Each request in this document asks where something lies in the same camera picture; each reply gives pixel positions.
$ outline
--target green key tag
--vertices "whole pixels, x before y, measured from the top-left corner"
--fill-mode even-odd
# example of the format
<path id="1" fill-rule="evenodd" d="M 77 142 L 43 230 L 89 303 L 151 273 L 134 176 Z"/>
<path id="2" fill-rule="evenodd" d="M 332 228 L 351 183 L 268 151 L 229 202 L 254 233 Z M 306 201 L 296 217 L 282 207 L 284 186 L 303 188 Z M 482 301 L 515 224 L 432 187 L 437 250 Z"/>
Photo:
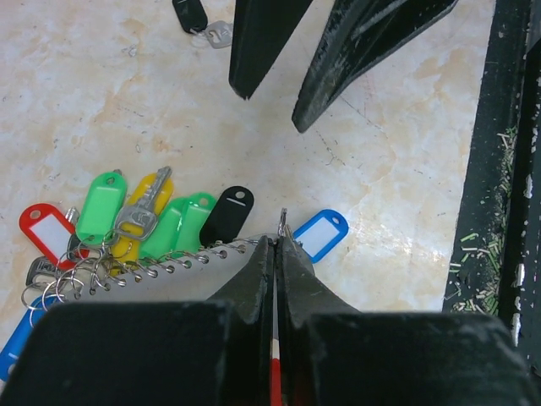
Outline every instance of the green key tag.
<path id="1" fill-rule="evenodd" d="M 156 229 L 141 243 L 139 258 L 158 260 L 175 248 L 183 224 L 183 209 L 187 201 L 188 198 L 178 197 L 167 204 L 158 218 Z"/>
<path id="2" fill-rule="evenodd" d="M 216 199 L 205 192 L 188 198 L 183 208 L 182 227 L 174 247 L 176 251 L 195 253 L 199 250 L 199 232 L 215 205 Z"/>
<path id="3" fill-rule="evenodd" d="M 92 181 L 75 226 L 75 233 L 84 244 L 98 245 L 108 236 L 127 190 L 126 179 L 120 173 L 103 173 Z"/>

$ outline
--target marble surface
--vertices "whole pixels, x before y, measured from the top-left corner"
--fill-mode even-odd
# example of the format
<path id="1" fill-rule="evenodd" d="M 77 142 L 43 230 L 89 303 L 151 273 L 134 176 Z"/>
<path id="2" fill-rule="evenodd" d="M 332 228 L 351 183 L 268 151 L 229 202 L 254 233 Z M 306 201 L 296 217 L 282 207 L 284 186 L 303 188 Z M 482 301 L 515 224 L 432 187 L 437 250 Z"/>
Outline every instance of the marble surface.
<path id="1" fill-rule="evenodd" d="M 166 0 L 6 0 L 0 13 L 0 342 L 39 252 L 19 231 L 36 202 L 81 207 L 121 168 L 133 190 L 170 165 L 174 196 L 241 184 L 242 235 L 298 227 L 329 207 L 350 233 L 316 267 L 360 310 L 439 310 L 494 0 L 455 10 L 356 80 L 306 133 L 290 121 L 331 0 L 316 0 L 250 101 L 229 49 L 180 28 Z M 232 20 L 232 0 L 208 0 Z"/>

